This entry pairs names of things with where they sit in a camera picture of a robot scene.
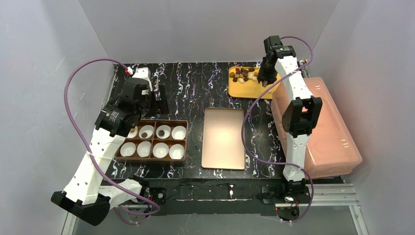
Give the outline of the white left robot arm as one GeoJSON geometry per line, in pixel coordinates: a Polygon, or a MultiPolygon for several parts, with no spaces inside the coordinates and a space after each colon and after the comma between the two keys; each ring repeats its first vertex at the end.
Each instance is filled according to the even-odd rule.
{"type": "Polygon", "coordinates": [[[97,226],[110,210],[126,201],[149,202],[141,195],[143,180],[134,177],[117,184],[105,172],[138,121],[166,110],[161,106],[163,100],[156,100],[150,77],[133,75],[124,82],[121,95],[102,108],[90,141],[85,139],[70,112],[68,90],[72,79],[68,79],[64,88],[65,109],[87,150],[70,182],[62,191],[53,193],[52,203],[97,226]]]}

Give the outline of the brown chocolate box tray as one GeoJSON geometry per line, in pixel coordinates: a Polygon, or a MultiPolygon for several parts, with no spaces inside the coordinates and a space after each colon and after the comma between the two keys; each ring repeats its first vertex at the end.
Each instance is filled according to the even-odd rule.
{"type": "Polygon", "coordinates": [[[185,164],[185,162],[186,162],[187,135],[186,135],[186,138],[184,140],[174,140],[171,137],[171,132],[172,132],[172,129],[174,127],[176,127],[176,126],[184,126],[184,127],[186,127],[187,134],[188,134],[188,122],[187,121],[185,121],[185,120],[154,120],[154,119],[145,120],[144,119],[144,120],[141,120],[138,123],[138,126],[137,126],[138,127],[138,131],[140,130],[141,127],[143,127],[145,125],[153,125],[154,126],[154,134],[153,134],[153,137],[152,138],[150,138],[150,139],[141,139],[137,135],[133,139],[126,138],[126,140],[124,141],[123,144],[125,144],[127,142],[133,142],[136,145],[136,148],[137,148],[138,144],[141,143],[142,141],[149,141],[152,144],[152,146],[151,146],[151,152],[150,152],[149,157],[147,157],[147,158],[140,158],[138,156],[138,154],[137,154],[137,151],[131,157],[122,157],[120,155],[120,148],[121,148],[120,147],[117,150],[116,154],[115,154],[115,159],[116,160],[118,160],[118,161],[125,160],[127,162],[144,163],[144,164],[174,164],[174,165],[183,165],[183,164],[185,164]],[[168,138],[166,138],[166,139],[159,139],[156,136],[156,129],[159,126],[161,126],[161,125],[168,125],[171,128],[170,136],[168,138]],[[162,159],[156,158],[153,155],[152,151],[153,151],[154,145],[157,144],[157,143],[159,143],[159,142],[166,143],[169,146],[169,148],[172,145],[175,145],[175,144],[181,144],[181,145],[183,145],[184,146],[184,151],[185,151],[184,158],[181,159],[181,160],[173,160],[173,159],[170,158],[169,153],[167,154],[167,156],[165,158],[162,158],[162,159]]]}

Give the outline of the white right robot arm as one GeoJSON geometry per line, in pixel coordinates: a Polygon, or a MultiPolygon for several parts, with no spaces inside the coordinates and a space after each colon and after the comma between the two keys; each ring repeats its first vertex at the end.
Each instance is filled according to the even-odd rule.
{"type": "Polygon", "coordinates": [[[266,55],[263,57],[257,80],[262,87],[276,83],[281,76],[288,101],[281,122],[287,137],[284,180],[280,186],[282,197],[295,197],[305,193],[306,147],[313,129],[317,126],[323,101],[315,97],[305,84],[298,67],[295,50],[285,46],[278,35],[264,40],[266,55]]]}

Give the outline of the aluminium frame rail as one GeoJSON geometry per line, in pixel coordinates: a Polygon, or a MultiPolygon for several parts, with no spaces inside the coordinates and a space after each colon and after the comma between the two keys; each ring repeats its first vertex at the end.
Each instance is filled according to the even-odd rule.
{"type": "Polygon", "coordinates": [[[357,234],[368,234],[353,184],[315,184],[310,206],[349,207],[357,234]]]}

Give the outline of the rose gold box lid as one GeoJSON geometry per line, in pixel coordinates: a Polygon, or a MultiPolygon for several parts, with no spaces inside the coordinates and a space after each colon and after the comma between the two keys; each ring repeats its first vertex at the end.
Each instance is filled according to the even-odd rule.
{"type": "Polygon", "coordinates": [[[244,111],[206,108],[204,112],[201,166],[205,169],[245,170],[242,142],[244,111]]]}

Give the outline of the yellow tray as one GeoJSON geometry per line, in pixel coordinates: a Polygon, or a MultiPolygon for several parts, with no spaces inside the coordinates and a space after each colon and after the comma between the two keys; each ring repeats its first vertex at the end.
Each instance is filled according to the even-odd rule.
{"type": "Polygon", "coordinates": [[[271,85],[263,87],[258,83],[259,67],[238,67],[229,69],[228,94],[235,98],[257,99],[271,85]]]}

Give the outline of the white paper cup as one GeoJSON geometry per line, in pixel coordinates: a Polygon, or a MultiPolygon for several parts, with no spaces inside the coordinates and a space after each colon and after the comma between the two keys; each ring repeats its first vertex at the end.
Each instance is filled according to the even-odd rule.
{"type": "Polygon", "coordinates": [[[187,135],[187,129],[184,126],[176,126],[172,129],[171,137],[174,140],[184,140],[187,135]]]}
{"type": "Polygon", "coordinates": [[[130,130],[130,132],[129,132],[129,134],[128,134],[127,138],[128,138],[128,139],[133,139],[133,138],[135,138],[137,135],[138,135],[138,127],[136,126],[136,127],[132,128],[132,129],[130,130]]]}
{"type": "Polygon", "coordinates": [[[172,145],[169,149],[169,156],[173,160],[181,160],[184,158],[184,146],[181,144],[172,145]]]}
{"type": "Polygon", "coordinates": [[[142,141],[137,146],[137,154],[140,158],[147,158],[151,152],[151,142],[149,141],[142,141]]]}
{"type": "Polygon", "coordinates": [[[159,142],[155,144],[153,147],[153,151],[152,151],[153,155],[158,159],[165,158],[168,152],[169,152],[169,146],[163,142],[159,142]]]}
{"type": "Polygon", "coordinates": [[[168,125],[161,125],[156,129],[156,136],[159,139],[166,139],[170,136],[171,128],[168,125]],[[165,132],[164,136],[159,136],[158,132],[163,130],[165,132]]]}
{"type": "Polygon", "coordinates": [[[120,155],[122,157],[131,157],[136,152],[137,148],[133,142],[127,142],[120,148],[120,155]]]}
{"type": "Polygon", "coordinates": [[[147,133],[146,139],[152,138],[153,137],[153,134],[154,134],[154,126],[153,125],[145,125],[145,126],[141,127],[140,130],[139,130],[139,132],[138,132],[138,136],[141,139],[143,139],[141,137],[141,135],[142,135],[143,132],[147,133]]]}

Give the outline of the pink plastic storage box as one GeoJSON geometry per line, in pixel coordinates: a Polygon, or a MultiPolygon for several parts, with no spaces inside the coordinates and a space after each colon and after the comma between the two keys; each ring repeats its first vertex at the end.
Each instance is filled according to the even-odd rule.
{"type": "Polygon", "coordinates": [[[311,77],[304,81],[323,101],[317,126],[307,143],[304,168],[312,178],[350,174],[362,162],[361,154],[323,79],[311,77]]]}

